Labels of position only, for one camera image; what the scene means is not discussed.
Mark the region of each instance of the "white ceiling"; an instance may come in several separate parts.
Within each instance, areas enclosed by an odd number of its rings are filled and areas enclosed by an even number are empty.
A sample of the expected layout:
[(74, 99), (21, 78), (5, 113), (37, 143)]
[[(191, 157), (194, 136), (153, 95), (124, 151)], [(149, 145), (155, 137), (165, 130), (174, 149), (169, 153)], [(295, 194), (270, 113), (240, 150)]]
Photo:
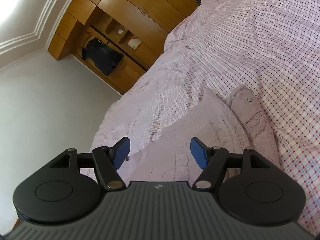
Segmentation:
[(0, 0), (0, 69), (45, 47), (70, 2)]

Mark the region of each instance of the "gray ribbed surface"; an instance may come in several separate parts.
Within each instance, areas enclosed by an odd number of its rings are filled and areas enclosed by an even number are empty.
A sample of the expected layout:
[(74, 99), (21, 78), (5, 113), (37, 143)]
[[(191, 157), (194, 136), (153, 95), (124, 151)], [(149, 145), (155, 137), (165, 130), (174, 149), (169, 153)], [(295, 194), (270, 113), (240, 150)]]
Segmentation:
[(41, 227), (23, 222), (7, 240), (311, 240), (298, 225), (259, 228), (225, 214), (209, 193), (186, 182), (132, 182), (108, 193), (87, 217), (63, 226)]

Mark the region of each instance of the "checkered blanket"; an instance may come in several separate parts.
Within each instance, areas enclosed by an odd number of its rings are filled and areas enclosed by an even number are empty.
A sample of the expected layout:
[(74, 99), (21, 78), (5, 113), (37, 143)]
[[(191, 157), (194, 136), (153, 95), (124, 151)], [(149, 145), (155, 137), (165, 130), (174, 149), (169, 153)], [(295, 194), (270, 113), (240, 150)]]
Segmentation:
[(196, 106), (204, 89), (225, 98), (245, 84), (270, 118), (281, 168), (306, 192), (300, 223), (318, 233), (319, 16), (319, 0), (202, 0), (168, 35), (164, 54), (108, 110), (92, 148), (128, 136), (135, 154)]

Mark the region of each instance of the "pink blanket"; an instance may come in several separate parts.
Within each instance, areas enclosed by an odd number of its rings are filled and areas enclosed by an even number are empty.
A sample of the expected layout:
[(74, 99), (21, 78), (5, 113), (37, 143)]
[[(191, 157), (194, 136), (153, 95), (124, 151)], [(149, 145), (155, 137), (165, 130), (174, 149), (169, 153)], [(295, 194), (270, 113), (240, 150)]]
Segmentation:
[(92, 148), (128, 136), (136, 154), (196, 106), (204, 89), (226, 98), (245, 84), (270, 118), (281, 168), (305, 189), (300, 223), (318, 233), (319, 33), (319, 0), (202, 0), (168, 35), (164, 54), (107, 111)]

